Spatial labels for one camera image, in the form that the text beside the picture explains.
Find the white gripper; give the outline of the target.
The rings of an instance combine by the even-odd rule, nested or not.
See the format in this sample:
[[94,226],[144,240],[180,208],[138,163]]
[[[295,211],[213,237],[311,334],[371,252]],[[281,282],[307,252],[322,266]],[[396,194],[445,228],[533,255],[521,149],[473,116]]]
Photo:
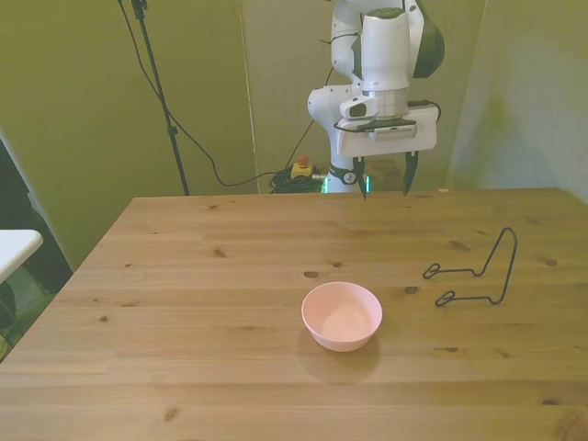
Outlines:
[[408,195],[418,167],[418,152],[436,146],[436,123],[436,105],[410,107],[407,115],[395,120],[338,121],[338,154],[354,157],[354,173],[363,199],[368,193],[363,157],[394,153],[406,153],[403,195]]

